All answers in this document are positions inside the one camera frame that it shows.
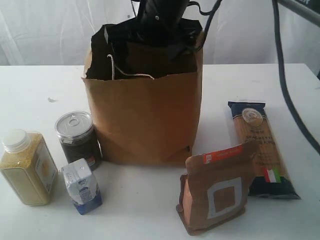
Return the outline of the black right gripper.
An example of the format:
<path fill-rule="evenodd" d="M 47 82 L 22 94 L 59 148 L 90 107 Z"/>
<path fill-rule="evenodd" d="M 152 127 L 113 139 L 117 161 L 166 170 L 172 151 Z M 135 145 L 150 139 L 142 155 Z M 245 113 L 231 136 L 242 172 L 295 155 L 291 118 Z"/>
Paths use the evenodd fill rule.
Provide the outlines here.
<path fill-rule="evenodd" d="M 142 43 L 163 47 L 169 44 L 195 45 L 195 36 L 183 14 L 188 0 L 139 0 L 135 35 Z"/>

